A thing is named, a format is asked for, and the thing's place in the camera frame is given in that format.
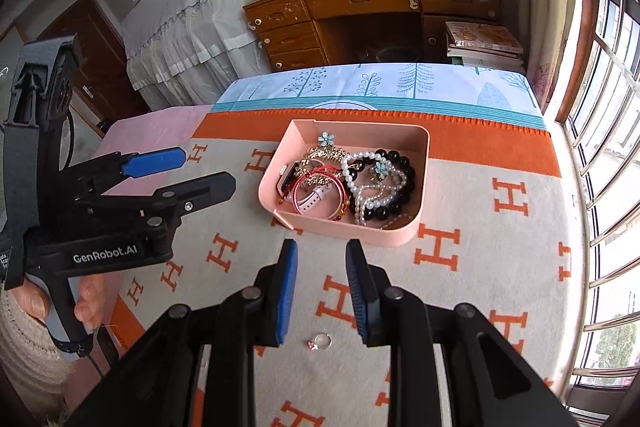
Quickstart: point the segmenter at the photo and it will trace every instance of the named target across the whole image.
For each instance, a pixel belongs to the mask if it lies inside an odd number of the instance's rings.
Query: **knit sleeve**
[[[35,418],[58,420],[72,365],[58,355],[47,329],[0,289],[0,361],[13,387]]]

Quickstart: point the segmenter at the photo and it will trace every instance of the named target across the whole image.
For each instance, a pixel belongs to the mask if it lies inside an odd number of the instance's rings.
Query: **teal stripe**
[[[443,100],[414,100],[412,98],[393,98],[386,96],[306,96],[301,98],[268,98],[265,100],[242,100],[240,102],[217,103],[211,112],[251,111],[259,109],[309,108],[327,102],[362,102],[377,110],[421,112],[463,118],[509,123],[522,127],[546,130],[542,117],[509,111],[496,107],[484,107],[460,102]]]

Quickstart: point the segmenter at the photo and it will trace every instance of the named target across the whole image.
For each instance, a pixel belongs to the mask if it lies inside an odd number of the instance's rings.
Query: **screw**
[[[471,317],[474,317],[476,315],[476,309],[471,304],[467,304],[466,302],[458,304],[456,306],[456,311],[458,312],[458,315],[461,315],[462,317],[465,317],[467,319],[470,319]]]
[[[385,290],[385,297],[393,299],[394,301],[399,301],[402,298],[402,295],[404,295],[402,293],[402,289],[397,286],[389,286],[389,288]]]
[[[255,301],[255,299],[260,297],[260,295],[262,295],[260,288],[257,288],[255,286],[247,286],[242,290],[242,297],[244,297],[248,301]]]
[[[189,308],[184,304],[174,304],[169,308],[167,314],[171,319],[182,319],[189,313]]]

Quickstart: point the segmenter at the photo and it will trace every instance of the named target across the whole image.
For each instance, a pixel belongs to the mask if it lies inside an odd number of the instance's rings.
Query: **white pearl necklace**
[[[383,185],[382,183],[376,183],[374,185],[361,185],[360,187],[356,186],[355,182],[353,181],[353,177],[349,172],[348,163],[350,162],[350,160],[362,160],[363,158],[372,158],[373,160],[385,166],[395,185]],[[363,227],[367,226],[367,221],[364,219],[365,208],[372,209],[388,205],[389,203],[391,203],[391,201],[393,201],[394,197],[398,193],[398,190],[406,185],[406,174],[404,174],[404,172],[402,172],[400,169],[394,167],[394,165],[384,156],[376,154],[374,152],[366,151],[348,154],[347,156],[342,158],[340,165],[342,166],[342,174],[344,175],[344,180],[347,183],[347,187],[356,196],[356,224],[362,225]],[[379,190],[379,192],[376,195],[364,198],[362,193],[368,188],[376,188],[377,190]],[[389,191],[389,195],[380,198],[380,196],[384,195],[385,191]]]

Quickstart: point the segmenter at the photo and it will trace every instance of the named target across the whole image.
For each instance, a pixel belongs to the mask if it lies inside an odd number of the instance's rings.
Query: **window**
[[[621,391],[640,366],[640,5],[599,0],[591,53],[564,122],[586,202],[590,283],[571,385]],[[572,410],[582,425],[601,411]]]

